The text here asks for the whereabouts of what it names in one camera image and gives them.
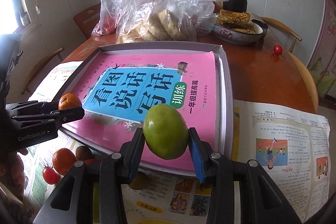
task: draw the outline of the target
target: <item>window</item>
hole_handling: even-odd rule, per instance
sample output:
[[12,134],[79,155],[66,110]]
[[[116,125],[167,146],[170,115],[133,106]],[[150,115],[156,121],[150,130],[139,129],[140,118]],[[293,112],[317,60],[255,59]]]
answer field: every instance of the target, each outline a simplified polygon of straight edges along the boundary
[[26,14],[21,0],[0,0],[0,35],[20,30],[20,16],[24,17]]
[[18,24],[12,0],[0,0],[0,34],[13,33]]

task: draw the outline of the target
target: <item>fried pancake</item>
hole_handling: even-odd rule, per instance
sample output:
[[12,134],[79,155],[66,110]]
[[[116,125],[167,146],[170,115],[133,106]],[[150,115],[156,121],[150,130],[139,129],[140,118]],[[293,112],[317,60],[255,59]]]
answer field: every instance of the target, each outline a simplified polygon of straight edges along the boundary
[[178,19],[169,10],[157,14],[167,34],[175,41],[187,41],[187,37],[179,30]]
[[154,35],[158,40],[170,41],[171,37],[167,34],[166,30],[162,26],[158,14],[153,14],[149,18],[148,30]]
[[256,32],[255,28],[251,24],[245,24],[245,25],[236,25],[236,24],[219,24],[219,21],[216,22],[217,25],[220,25],[224,28],[233,30],[235,32],[242,32],[242,33],[248,33],[248,34],[254,34]]
[[228,23],[228,24],[236,24],[236,25],[244,25],[247,24],[250,20],[250,14],[245,13],[237,13],[226,10],[221,10],[217,20],[219,20],[220,25]]

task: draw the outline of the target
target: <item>red cherry tomato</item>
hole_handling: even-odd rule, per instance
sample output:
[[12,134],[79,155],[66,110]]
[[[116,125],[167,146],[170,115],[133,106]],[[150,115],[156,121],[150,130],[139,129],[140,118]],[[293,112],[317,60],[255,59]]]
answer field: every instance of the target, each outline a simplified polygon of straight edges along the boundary
[[282,47],[280,45],[275,45],[273,50],[274,50],[274,53],[276,55],[281,55],[282,54]]
[[61,179],[61,175],[51,167],[45,167],[42,171],[42,175],[45,182],[51,185],[57,184]]
[[85,160],[84,162],[85,162],[86,164],[91,164],[91,163],[93,163],[93,162],[97,162],[97,161],[100,161],[100,160],[88,159],[88,160]]

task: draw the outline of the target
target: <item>kiwi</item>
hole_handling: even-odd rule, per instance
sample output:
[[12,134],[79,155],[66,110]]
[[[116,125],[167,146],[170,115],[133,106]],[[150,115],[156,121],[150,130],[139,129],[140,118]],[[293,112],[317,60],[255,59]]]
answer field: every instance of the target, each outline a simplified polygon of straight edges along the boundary
[[138,171],[135,179],[128,186],[133,190],[142,190],[147,186],[148,182],[149,177],[145,173]]
[[76,148],[76,158],[77,160],[82,160],[82,161],[93,159],[90,148],[88,148],[85,145],[78,146]]

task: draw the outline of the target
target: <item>bowl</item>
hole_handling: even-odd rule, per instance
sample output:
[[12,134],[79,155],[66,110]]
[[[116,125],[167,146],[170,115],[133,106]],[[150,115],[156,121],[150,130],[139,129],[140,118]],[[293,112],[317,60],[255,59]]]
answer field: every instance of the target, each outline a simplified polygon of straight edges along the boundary
[[267,33],[267,30],[268,30],[268,25],[265,22],[263,22],[261,20],[258,20],[258,19],[252,19],[251,21],[253,23],[259,25],[262,28],[262,36],[261,36],[261,38],[265,37],[266,33]]
[[236,32],[217,24],[214,25],[214,27],[212,28],[212,32],[217,37],[219,37],[224,41],[237,45],[248,45],[258,41],[263,35],[263,29],[259,25],[255,24],[251,20],[249,21],[248,24],[251,24],[255,28],[256,33],[250,34],[250,33]]

